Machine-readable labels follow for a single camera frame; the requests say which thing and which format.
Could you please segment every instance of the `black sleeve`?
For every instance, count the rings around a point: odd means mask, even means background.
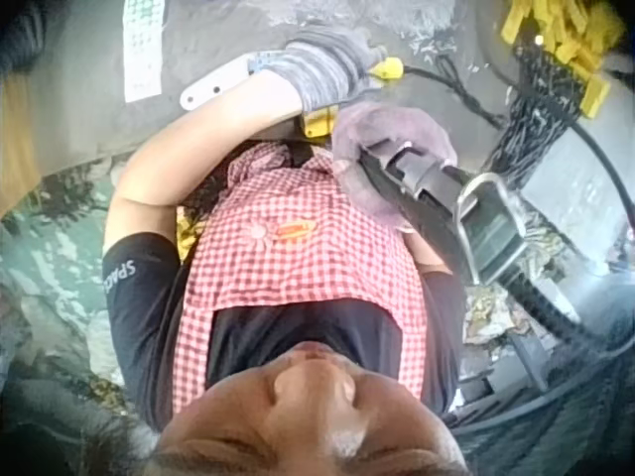
[[[456,277],[445,273],[425,274],[422,281],[428,312],[422,402],[442,415],[449,409],[458,388],[465,289]]]
[[[155,233],[117,242],[104,256],[103,284],[112,340],[129,398],[145,420],[154,393],[165,339],[166,306],[181,263],[176,246]]]

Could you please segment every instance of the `black t-shirt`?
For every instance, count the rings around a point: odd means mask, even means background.
[[[112,339],[127,392],[156,430],[172,417],[172,367],[190,267],[190,260],[181,265],[174,244],[154,233],[124,238],[103,259]],[[458,281],[442,273],[426,275],[424,293],[428,337],[422,401],[440,414],[458,381],[465,299]],[[397,378],[401,338],[385,309],[358,299],[224,309],[214,317],[206,384],[263,365],[307,340]]]

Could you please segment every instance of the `woman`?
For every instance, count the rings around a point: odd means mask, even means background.
[[[345,110],[335,161],[314,148],[292,169],[284,145],[247,151],[183,265],[175,246],[176,206],[232,149],[349,100],[383,58],[358,33],[302,30],[128,165],[103,272],[127,389],[162,432],[150,474],[464,474],[435,415],[456,387],[462,290],[355,163],[386,138],[454,161],[425,113]]]

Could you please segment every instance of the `work glove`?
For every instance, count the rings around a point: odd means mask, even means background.
[[[339,111],[332,134],[332,168],[339,185],[354,206],[385,226],[408,231],[397,207],[379,195],[359,165],[362,148],[385,140],[410,141],[445,165],[456,165],[456,152],[445,129],[421,109],[360,102]]]
[[[368,70],[385,58],[383,47],[368,46],[363,30],[313,25],[299,30],[263,69],[290,82],[302,98],[303,111],[311,112],[371,88]]]

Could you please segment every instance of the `concrete floor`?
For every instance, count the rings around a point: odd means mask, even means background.
[[[51,18],[46,50],[31,75],[36,150],[44,175],[139,145],[184,113],[179,96],[185,87],[243,53],[279,47],[296,28],[272,27],[261,9],[245,2],[173,1],[163,35],[163,94],[126,104],[123,3],[67,0]],[[454,17],[457,28],[448,36],[456,43],[453,57],[467,88],[485,107],[504,110],[506,87],[483,67],[473,11],[464,0],[456,2]],[[425,55],[413,56],[407,39],[370,21],[362,23],[392,56],[431,67]],[[480,71],[472,72],[473,65]],[[441,85],[407,77],[383,95],[427,110],[447,128],[468,169],[477,168],[497,140],[496,131],[466,112]]]

